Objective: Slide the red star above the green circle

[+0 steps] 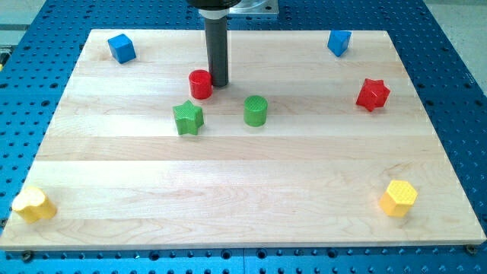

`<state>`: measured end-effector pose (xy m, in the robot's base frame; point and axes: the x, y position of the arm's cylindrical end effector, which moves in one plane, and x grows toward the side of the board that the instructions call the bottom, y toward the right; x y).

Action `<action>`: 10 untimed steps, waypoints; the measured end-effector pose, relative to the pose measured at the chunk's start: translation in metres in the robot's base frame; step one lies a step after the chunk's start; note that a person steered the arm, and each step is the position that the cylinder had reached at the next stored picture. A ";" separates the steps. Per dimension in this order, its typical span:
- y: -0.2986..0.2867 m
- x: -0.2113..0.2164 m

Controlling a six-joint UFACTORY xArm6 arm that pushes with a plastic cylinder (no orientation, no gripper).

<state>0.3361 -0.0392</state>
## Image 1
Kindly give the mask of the black robot arm flange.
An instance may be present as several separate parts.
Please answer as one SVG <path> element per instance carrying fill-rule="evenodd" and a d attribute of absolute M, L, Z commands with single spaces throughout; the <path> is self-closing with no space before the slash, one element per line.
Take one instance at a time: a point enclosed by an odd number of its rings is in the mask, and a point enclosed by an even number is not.
<path fill-rule="evenodd" d="M 230 8 L 238 5 L 241 0 L 186 0 L 186 2 L 197 8 L 204 18 L 218 20 L 225 17 Z"/>

